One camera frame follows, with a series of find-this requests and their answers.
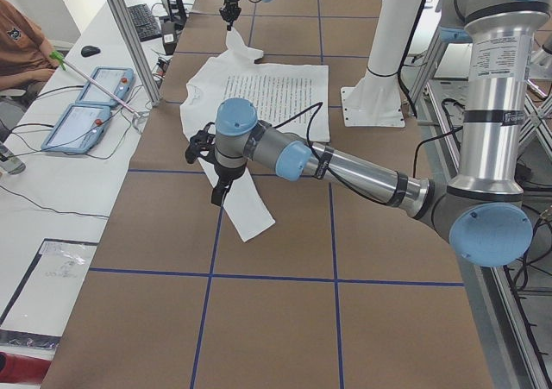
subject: white table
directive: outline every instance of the white table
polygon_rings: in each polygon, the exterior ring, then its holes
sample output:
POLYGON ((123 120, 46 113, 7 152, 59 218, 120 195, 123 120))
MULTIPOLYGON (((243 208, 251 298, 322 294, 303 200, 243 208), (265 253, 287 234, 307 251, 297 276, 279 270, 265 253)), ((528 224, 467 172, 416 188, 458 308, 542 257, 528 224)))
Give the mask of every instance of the white table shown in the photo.
MULTIPOLYGON (((164 53, 161 39, 143 42, 142 47, 148 64, 153 68, 159 53, 164 53)), ((67 59, 88 73, 96 66, 134 68, 107 5, 100 9, 67 55, 67 59), (84 45, 99 47, 101 53, 83 58, 80 49, 84 45)), ((71 69, 63 71, 58 68, 42 92, 84 83, 85 81, 71 69)), ((136 75, 135 86, 140 83, 140 78, 136 75)), ((28 109, 20 123, 55 124, 67 105, 75 101, 77 95, 78 89, 75 89, 41 97, 28 109)), ((150 107, 144 90, 138 91, 130 104, 139 111, 149 110, 150 107)), ((131 117, 131 114, 126 112, 126 116, 131 117)), ((120 114, 115 116, 103 139, 90 154, 108 156, 128 126, 129 123, 120 114)), ((48 130, 24 127, 16 132, 21 132, 21 136, 31 147, 40 149, 48 130)), ((19 175, 5 173, 0 178, 0 185, 21 193, 42 206, 108 216, 139 139, 138 132, 130 129, 121 146, 108 160, 59 153, 25 155, 22 156, 22 160, 27 169, 19 175)), ((11 135, 5 144, 14 154, 29 152, 29 148, 14 135, 11 135)), ((99 242, 106 222, 106 219, 96 217, 58 215, 51 211, 39 210, 24 199, 0 190, 0 311, 3 311, 9 302, 44 238, 99 242)), ((29 351, 25 348, 0 346, 0 351, 35 355, 46 359, 53 357, 53 353, 29 351)), ((17 387, 23 389, 28 386, 0 384, 0 389, 17 387)))

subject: red cylinder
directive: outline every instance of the red cylinder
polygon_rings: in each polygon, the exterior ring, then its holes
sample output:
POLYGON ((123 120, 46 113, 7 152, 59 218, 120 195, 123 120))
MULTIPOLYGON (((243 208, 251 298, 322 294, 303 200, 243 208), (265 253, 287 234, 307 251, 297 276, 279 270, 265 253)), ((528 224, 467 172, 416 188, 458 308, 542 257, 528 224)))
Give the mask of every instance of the red cylinder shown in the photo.
POLYGON ((35 357, 0 352, 0 383, 39 385, 44 380, 51 361, 35 357))

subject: green tip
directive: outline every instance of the green tip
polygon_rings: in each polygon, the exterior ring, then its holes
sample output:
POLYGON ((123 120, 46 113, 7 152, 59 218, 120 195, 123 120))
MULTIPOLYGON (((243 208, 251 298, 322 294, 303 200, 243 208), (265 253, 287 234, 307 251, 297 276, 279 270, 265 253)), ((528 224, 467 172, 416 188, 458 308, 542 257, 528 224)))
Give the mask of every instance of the green tip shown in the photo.
POLYGON ((54 51, 50 54, 50 58, 51 58, 52 60, 57 60, 57 61, 60 63, 61 68, 63 68, 64 70, 66 70, 66 65, 65 65, 65 63, 63 62, 63 54, 62 54, 62 53, 60 53, 59 51, 54 50, 54 51))

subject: brown table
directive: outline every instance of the brown table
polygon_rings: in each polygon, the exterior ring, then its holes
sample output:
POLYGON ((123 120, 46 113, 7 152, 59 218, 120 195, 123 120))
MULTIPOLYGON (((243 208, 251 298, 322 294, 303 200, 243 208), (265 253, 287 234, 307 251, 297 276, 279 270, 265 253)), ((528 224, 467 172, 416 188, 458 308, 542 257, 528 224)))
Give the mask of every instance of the brown table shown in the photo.
MULTIPOLYGON (((224 50, 197 0, 44 381, 85 388, 490 388, 454 253, 402 211, 327 182, 251 171, 276 224, 243 243, 184 162, 185 84, 224 50)), ((406 173, 405 129, 345 128, 381 0, 242 0, 263 62, 329 65, 332 145, 406 173)), ((428 175, 425 158, 420 175, 428 175)))

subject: person's hand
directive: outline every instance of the person's hand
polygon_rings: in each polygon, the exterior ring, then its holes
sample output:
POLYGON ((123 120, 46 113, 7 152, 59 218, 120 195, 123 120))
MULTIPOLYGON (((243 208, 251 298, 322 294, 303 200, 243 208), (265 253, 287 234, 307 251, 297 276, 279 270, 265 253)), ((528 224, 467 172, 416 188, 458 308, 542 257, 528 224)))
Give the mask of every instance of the person's hand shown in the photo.
POLYGON ((53 68, 41 68, 40 70, 31 70, 28 73, 29 80, 48 81, 55 70, 53 68))

